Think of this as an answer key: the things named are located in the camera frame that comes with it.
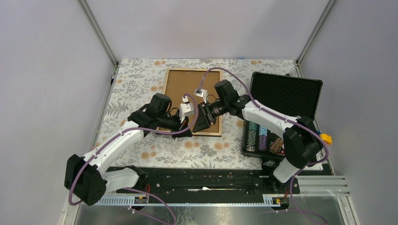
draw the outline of open case lid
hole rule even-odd
[[[254,72],[250,92],[261,104],[288,116],[315,118],[323,82]]]

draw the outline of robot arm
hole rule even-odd
[[[288,123],[288,120],[299,123],[314,132],[313,121],[306,116],[291,117],[272,110],[258,101],[251,101],[248,95],[239,96],[232,84],[223,80],[214,86],[220,100],[210,104],[198,105],[199,117],[193,128],[198,132],[215,124],[216,118],[225,113],[238,116],[243,120],[255,122],[277,134],[284,143],[285,159],[274,170],[274,177],[281,183],[287,182],[297,171],[304,168],[322,149],[322,143],[304,129]]]
[[[133,143],[149,134],[149,129],[158,127],[179,131],[188,126],[188,115],[194,113],[193,104],[183,98],[183,104],[175,115],[168,111],[171,100],[166,95],[155,94],[149,104],[133,112],[123,126],[102,145],[84,154],[82,157],[73,155],[68,159],[65,187],[72,188],[78,172],[87,163],[80,175],[73,194],[87,205],[95,204],[105,193],[121,188],[135,186],[139,179],[139,169],[124,168],[119,171],[107,172],[110,165]],[[192,136],[187,130],[174,137]]]

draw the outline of gray wall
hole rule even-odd
[[[337,1],[302,64],[361,224],[396,224],[398,1]]]
[[[88,0],[120,58],[296,59],[328,0]]]
[[[112,66],[76,0],[0,2],[1,224],[54,225]]]

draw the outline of cork board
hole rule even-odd
[[[183,103],[182,97],[185,93],[191,94],[196,102],[199,104],[203,102],[203,98],[195,96],[193,93],[195,89],[199,87],[200,81],[202,80],[203,74],[207,69],[191,69],[191,68],[168,68],[166,73],[166,81],[163,86],[163,94],[169,96],[172,101],[172,107],[180,107]],[[207,90],[208,101],[214,102],[213,94],[218,98],[217,92],[214,89],[214,85],[222,80],[221,70],[212,70],[206,76],[202,88]],[[188,117],[189,123],[193,121],[194,115]],[[217,118],[215,125],[208,129],[202,130],[201,132],[193,133],[194,136],[221,136],[222,129],[222,116]]]

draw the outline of floral tablecloth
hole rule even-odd
[[[293,60],[123,59],[97,146],[114,134],[133,111],[149,103],[156,92],[162,92],[166,70],[171,67],[223,67],[236,74],[246,85],[250,85],[254,71],[280,75],[295,73]],[[224,72],[223,78],[231,81],[240,95],[245,94],[244,88],[230,75]],[[222,137],[172,139],[151,133],[130,146],[113,166],[259,169],[260,159],[245,157],[240,151],[243,124],[243,120],[226,114],[222,119]]]

